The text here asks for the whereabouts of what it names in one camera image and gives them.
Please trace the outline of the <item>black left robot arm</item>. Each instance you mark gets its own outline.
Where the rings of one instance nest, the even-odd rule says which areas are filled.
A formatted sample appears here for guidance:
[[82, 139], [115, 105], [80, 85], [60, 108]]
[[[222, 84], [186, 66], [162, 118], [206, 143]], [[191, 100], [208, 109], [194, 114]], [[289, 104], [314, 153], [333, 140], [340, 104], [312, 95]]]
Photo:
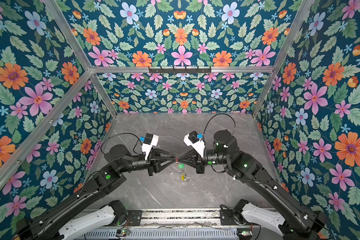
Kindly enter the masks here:
[[123, 225], [128, 217], [121, 201], [111, 201], [100, 210], [77, 218], [88, 206], [116, 190], [127, 179], [124, 173], [147, 170], [159, 173], [176, 161], [166, 151], [153, 148], [147, 156], [133, 156], [124, 145], [113, 146], [105, 154], [108, 164], [91, 174], [84, 186], [54, 208], [33, 219], [24, 218], [16, 227], [16, 240], [73, 240], [96, 228]]

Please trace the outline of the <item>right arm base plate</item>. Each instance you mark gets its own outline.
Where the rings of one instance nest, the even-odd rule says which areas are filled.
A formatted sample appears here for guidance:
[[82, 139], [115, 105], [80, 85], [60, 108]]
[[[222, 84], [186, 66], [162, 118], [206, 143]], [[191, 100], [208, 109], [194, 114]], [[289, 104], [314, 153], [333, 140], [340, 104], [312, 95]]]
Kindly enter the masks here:
[[247, 223], [241, 213], [236, 210], [230, 209], [225, 205], [220, 205], [220, 220], [222, 226], [242, 226]]

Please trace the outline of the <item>black wall hook rail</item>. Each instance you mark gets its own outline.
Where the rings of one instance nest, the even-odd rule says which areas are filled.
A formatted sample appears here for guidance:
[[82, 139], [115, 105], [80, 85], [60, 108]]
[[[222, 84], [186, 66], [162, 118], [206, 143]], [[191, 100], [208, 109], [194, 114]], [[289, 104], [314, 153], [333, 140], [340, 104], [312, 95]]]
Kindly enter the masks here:
[[210, 67], [148, 67], [151, 74], [209, 74]]

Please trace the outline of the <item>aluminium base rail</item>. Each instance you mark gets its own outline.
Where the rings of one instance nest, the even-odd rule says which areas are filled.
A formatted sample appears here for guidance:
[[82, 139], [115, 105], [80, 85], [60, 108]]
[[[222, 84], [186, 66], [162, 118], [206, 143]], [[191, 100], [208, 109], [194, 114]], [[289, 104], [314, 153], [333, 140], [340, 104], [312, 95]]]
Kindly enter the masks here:
[[272, 208], [245, 207], [242, 226], [222, 226], [220, 208], [138, 209], [143, 211], [140, 226], [110, 224], [77, 237], [78, 240], [257, 240], [261, 233], [282, 239], [278, 226], [285, 219]]

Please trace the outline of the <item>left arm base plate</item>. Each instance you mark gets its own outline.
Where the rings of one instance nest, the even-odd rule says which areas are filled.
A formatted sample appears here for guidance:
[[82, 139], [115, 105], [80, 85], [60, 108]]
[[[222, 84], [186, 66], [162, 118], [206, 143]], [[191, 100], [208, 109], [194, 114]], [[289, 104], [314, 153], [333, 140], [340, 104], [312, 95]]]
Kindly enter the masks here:
[[125, 214], [125, 220], [122, 222], [122, 226], [138, 227], [141, 224], [142, 218], [143, 218], [142, 210], [127, 210]]

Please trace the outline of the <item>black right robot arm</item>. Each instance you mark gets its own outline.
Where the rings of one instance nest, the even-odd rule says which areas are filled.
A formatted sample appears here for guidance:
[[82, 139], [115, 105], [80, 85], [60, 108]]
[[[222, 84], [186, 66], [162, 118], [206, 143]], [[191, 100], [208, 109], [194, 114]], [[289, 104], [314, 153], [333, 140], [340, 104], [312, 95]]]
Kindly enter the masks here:
[[284, 240], [320, 238], [327, 216], [294, 199], [258, 160], [239, 149], [237, 139], [228, 130], [214, 134], [212, 149], [206, 149], [204, 137], [195, 131], [185, 135], [184, 143], [192, 150], [179, 157], [179, 163], [194, 167], [197, 174], [203, 174], [206, 166], [223, 165], [224, 172], [233, 180], [248, 185], [275, 209], [272, 212], [240, 200], [233, 209], [237, 222], [257, 224]]

